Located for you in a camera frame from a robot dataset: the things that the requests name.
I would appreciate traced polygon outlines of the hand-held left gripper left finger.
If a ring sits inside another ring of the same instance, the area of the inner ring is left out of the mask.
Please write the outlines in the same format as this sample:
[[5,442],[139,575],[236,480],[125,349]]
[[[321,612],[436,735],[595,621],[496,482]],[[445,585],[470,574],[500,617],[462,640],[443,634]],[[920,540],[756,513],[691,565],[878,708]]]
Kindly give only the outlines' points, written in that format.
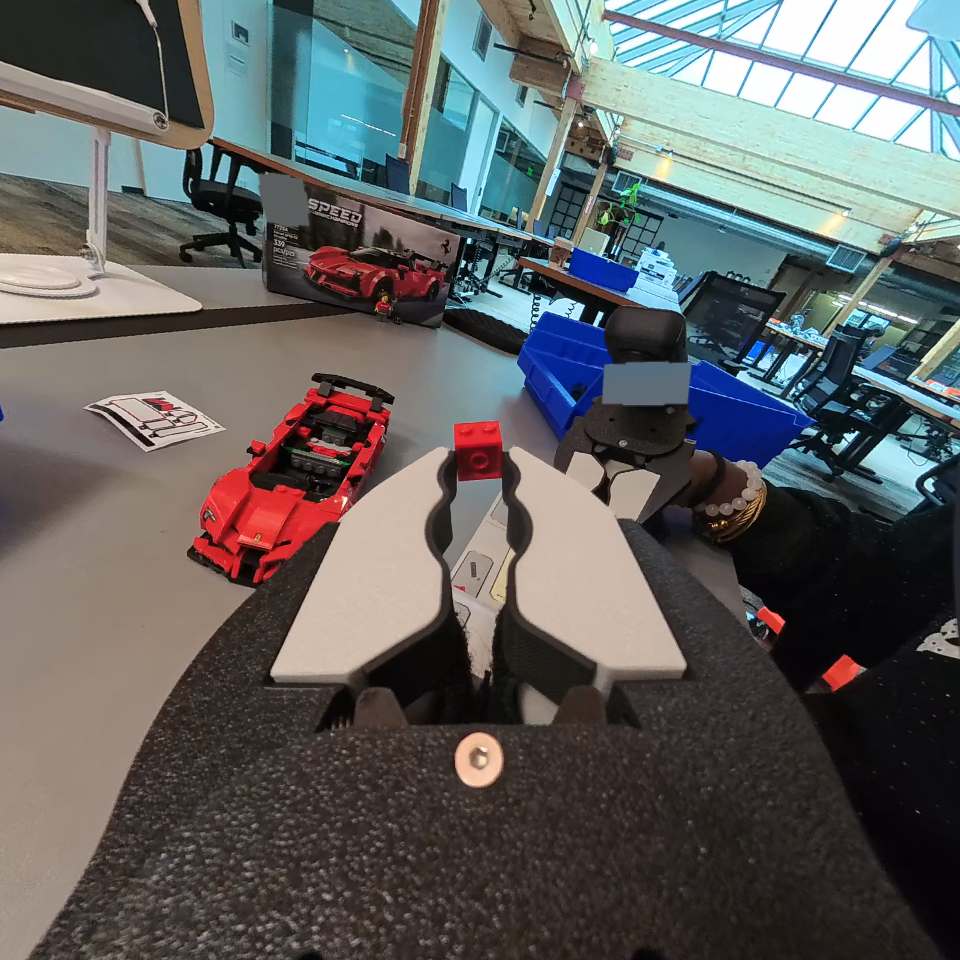
[[457,488],[438,447],[339,522],[270,667],[278,685],[438,687],[460,656],[445,552]]

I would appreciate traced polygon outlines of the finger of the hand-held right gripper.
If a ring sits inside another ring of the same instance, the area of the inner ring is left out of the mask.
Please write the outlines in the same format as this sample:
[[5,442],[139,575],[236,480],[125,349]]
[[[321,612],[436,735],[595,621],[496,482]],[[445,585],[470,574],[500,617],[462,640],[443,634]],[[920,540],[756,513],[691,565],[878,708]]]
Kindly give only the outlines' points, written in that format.
[[607,476],[606,503],[618,520],[645,522],[658,510],[648,506],[660,475],[646,468],[617,470]]
[[592,454],[574,452],[565,468],[565,476],[576,481],[596,498],[607,498],[609,477],[606,468]]

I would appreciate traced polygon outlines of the white sticker sheet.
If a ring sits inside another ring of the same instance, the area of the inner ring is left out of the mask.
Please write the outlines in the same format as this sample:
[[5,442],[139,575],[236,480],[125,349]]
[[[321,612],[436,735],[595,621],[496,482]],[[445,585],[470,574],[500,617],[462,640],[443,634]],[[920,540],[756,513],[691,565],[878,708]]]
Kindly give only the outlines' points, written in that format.
[[208,414],[167,390],[120,393],[87,404],[83,410],[103,418],[146,452],[225,431]]

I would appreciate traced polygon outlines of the red square lego brick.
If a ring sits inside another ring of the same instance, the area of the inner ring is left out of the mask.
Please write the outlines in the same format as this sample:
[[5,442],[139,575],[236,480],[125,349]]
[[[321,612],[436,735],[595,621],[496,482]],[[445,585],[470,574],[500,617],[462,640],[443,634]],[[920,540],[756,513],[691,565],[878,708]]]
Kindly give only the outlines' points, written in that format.
[[502,478],[503,446],[497,420],[453,426],[458,482]]

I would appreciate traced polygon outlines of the lego set box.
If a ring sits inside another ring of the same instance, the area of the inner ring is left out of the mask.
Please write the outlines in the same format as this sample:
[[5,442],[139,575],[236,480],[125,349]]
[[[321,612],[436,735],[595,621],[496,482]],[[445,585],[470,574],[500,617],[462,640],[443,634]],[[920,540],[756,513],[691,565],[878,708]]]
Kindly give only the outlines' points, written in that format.
[[272,293],[376,317],[389,292],[403,325],[438,329],[462,237],[287,174],[259,176],[261,277]]

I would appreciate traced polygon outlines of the lego instruction booklet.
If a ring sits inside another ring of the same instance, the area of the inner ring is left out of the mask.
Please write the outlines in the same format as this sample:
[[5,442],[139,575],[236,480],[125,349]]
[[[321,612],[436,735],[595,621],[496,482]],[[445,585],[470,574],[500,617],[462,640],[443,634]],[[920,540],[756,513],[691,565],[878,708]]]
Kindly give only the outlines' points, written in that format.
[[491,670],[499,612],[506,602],[514,552],[507,540],[508,509],[498,493],[451,575],[454,612],[466,639],[472,675]]

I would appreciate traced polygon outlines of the red lego car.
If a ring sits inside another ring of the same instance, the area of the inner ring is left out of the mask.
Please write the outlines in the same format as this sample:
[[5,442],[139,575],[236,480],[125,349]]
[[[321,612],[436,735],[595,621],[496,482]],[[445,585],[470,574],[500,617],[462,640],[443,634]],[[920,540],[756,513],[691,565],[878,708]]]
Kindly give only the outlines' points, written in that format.
[[395,402],[387,390],[329,373],[291,408],[249,462],[211,486],[187,550],[229,581],[258,587],[368,486]]

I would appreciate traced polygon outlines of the black quilted pad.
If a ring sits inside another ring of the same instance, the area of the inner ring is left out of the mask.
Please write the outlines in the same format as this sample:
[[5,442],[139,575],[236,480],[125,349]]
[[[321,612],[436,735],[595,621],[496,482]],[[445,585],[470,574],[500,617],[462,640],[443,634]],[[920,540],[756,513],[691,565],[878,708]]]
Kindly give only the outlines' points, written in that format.
[[513,356],[521,353],[529,336],[503,319],[472,308],[447,308],[442,322],[484,346]]

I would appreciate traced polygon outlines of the person's right forearm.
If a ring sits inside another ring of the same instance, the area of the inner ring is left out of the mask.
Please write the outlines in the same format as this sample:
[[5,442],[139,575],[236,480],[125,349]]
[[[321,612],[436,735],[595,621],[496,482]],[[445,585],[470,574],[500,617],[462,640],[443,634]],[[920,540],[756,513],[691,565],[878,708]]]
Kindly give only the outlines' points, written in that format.
[[771,657],[806,691],[838,660],[880,666],[913,643],[958,658],[954,504],[887,523],[839,501],[769,486],[726,544],[740,584],[784,624]]

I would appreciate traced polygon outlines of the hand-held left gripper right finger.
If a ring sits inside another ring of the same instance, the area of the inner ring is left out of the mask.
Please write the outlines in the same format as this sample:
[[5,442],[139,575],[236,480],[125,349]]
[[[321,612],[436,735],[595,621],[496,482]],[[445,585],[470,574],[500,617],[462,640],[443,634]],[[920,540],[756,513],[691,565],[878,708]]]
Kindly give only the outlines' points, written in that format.
[[519,446],[503,457],[501,648],[533,689],[678,680],[685,657],[615,514]]

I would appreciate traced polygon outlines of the black office chair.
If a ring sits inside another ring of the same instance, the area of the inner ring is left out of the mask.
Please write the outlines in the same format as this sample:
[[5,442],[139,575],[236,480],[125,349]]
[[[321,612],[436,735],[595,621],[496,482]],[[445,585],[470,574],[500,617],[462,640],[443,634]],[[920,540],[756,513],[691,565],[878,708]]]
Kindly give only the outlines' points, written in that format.
[[822,376],[796,399],[796,406],[811,423],[811,434],[789,444],[789,450],[807,452],[829,471],[828,482],[855,474],[881,485],[879,474],[862,460],[879,442],[896,432],[908,419],[901,399],[855,377],[860,340],[838,333],[831,338],[833,351]]
[[227,181],[215,178],[223,156],[224,151],[215,147],[210,178],[205,178],[201,149],[185,152],[182,187],[191,206],[199,212],[222,220],[227,223],[228,228],[225,232],[195,235],[192,240],[179,247],[179,259],[184,263],[191,263],[193,252],[203,252],[211,247],[227,247],[230,255],[241,267],[246,265],[244,251],[251,254],[254,264],[260,264],[261,248],[252,243],[249,237],[257,235],[257,223],[264,212],[262,201],[257,193],[237,186],[236,179],[242,165],[240,160],[231,161]]

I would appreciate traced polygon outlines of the green plant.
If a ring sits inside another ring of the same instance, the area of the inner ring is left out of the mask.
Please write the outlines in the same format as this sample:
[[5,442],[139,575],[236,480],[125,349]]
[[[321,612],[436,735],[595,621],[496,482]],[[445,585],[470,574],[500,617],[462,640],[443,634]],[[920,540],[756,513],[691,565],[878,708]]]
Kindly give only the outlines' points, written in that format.
[[610,234],[616,229],[628,230],[638,212],[639,194],[642,184],[638,181],[628,189],[619,191],[615,197],[605,201],[598,209],[596,226],[602,233]]

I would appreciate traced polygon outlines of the long white desk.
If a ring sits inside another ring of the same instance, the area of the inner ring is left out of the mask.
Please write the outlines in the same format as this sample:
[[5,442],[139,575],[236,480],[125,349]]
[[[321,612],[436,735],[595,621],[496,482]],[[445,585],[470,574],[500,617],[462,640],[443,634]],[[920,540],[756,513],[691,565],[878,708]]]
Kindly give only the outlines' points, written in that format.
[[[776,394],[780,400],[790,399],[798,388],[798,385],[809,382],[813,376],[811,373],[819,368],[822,358],[830,349],[830,340],[816,335],[806,336],[801,333],[794,333],[786,328],[785,325],[769,319],[764,327],[764,333],[757,334],[756,342],[763,341],[764,350],[772,351],[775,342],[784,341],[786,345],[776,355],[774,361],[766,369],[759,379],[763,383],[773,383],[779,370],[786,364],[789,357],[793,356],[800,349],[806,350],[806,358],[801,366],[795,371],[795,375],[788,382],[782,384],[782,389]],[[924,391],[919,385],[909,384],[906,381],[899,381],[891,375],[878,371],[876,368],[864,365],[855,365],[853,369],[854,378],[870,384],[873,387],[882,389],[899,398],[916,412],[937,421],[953,431],[958,431],[959,414],[958,405],[953,401],[947,402],[930,391]]]

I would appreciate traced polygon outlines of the long dark desk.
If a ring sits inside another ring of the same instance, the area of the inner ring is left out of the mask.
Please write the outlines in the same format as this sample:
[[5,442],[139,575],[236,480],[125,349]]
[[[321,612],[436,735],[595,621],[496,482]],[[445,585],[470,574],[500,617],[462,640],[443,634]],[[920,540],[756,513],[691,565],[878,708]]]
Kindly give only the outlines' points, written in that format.
[[428,220],[434,222],[438,227],[451,229],[456,233],[492,234],[493,236],[507,237],[510,241],[517,241],[520,244],[534,242],[546,247],[551,247],[554,244],[554,240],[549,237],[510,226],[507,222],[490,220],[438,202],[354,180],[342,174],[319,171],[304,164],[277,158],[271,154],[243,147],[216,136],[210,137],[206,143],[213,148],[220,149],[232,160],[238,160],[242,164],[256,168],[257,173],[266,171],[287,175],[306,185],[317,186],[341,194],[364,204],[387,210],[392,214],[402,215],[410,219]]

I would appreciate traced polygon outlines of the black panel on white stand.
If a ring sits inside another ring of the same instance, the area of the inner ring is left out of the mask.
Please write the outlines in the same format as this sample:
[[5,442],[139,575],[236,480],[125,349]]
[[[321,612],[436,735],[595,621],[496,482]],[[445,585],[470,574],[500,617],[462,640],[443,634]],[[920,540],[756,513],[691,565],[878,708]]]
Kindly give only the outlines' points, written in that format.
[[194,314],[202,305],[108,260],[112,135],[203,146],[214,105],[197,1],[2,2],[2,106],[90,128],[78,256],[1,257],[1,325]]

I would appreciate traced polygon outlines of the black mesh-back chair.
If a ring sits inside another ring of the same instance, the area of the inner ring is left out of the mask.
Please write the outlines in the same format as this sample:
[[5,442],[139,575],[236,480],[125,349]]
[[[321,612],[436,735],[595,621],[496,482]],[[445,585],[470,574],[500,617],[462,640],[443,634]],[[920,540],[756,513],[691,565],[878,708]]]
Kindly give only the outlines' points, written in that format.
[[727,371],[739,371],[786,292],[704,271],[678,292],[686,320],[686,354]]

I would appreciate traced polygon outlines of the blue plastic storage bin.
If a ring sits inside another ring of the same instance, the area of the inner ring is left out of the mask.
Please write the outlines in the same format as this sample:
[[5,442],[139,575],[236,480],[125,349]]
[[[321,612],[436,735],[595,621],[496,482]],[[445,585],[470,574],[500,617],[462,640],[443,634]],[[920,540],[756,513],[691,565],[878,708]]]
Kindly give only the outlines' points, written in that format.
[[[543,313],[517,360],[524,386],[557,439],[600,396],[612,359],[604,330],[554,313]],[[716,450],[730,461],[766,467],[812,419],[774,396],[705,361],[692,366],[690,433],[698,449]]]
[[568,263],[570,277],[618,294],[633,289],[640,278],[639,272],[618,262],[575,246]]

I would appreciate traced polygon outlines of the person's right hand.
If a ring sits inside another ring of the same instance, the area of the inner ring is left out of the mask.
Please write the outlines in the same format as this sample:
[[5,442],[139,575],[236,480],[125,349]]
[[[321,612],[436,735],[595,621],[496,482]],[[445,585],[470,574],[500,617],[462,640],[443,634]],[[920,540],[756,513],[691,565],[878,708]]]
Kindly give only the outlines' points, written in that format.
[[715,450],[697,450],[689,461],[690,483],[684,491],[684,505],[694,509],[711,500],[725,482],[727,460]]

